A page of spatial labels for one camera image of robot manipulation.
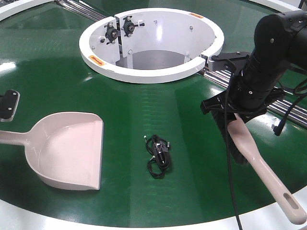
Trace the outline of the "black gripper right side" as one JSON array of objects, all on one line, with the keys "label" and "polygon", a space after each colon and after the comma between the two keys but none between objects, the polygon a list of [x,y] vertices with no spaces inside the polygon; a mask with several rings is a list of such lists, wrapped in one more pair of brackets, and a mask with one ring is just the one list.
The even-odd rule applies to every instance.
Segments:
[{"label": "black gripper right side", "polygon": [[281,58],[249,57],[243,69],[231,72],[227,89],[201,102],[203,114],[211,113],[222,134],[236,121],[238,114],[244,123],[263,115],[267,107],[284,96],[282,89],[275,89],[277,81],[287,69]]}]

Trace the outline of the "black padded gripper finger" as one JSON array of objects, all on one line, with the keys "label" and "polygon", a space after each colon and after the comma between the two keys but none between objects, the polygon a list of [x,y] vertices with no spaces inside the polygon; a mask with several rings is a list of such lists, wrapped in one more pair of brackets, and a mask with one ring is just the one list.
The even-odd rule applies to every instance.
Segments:
[{"label": "black padded gripper finger", "polygon": [[19,99],[20,99],[20,94],[15,90],[7,90],[4,95],[0,96],[1,122],[10,122],[13,120]]}]

